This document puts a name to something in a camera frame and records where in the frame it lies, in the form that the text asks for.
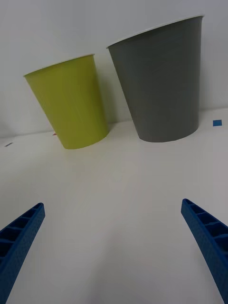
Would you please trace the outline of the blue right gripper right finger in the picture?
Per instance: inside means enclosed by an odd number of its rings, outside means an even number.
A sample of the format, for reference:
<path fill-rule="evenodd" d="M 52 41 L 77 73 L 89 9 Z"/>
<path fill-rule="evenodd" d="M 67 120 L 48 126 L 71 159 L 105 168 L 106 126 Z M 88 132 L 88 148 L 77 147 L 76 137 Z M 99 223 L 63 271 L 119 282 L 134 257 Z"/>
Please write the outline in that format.
<path fill-rule="evenodd" d="M 181 214 L 189 226 L 224 303 L 228 302 L 228 227 L 188 199 Z"/>

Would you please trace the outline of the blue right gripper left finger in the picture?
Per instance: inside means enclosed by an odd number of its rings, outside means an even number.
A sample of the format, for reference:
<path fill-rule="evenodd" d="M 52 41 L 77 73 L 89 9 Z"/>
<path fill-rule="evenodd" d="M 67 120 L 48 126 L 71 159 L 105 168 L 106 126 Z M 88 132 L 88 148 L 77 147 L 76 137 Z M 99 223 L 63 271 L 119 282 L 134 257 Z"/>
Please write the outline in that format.
<path fill-rule="evenodd" d="M 40 202 L 0 231 L 0 303 L 6 303 L 44 218 Z"/>

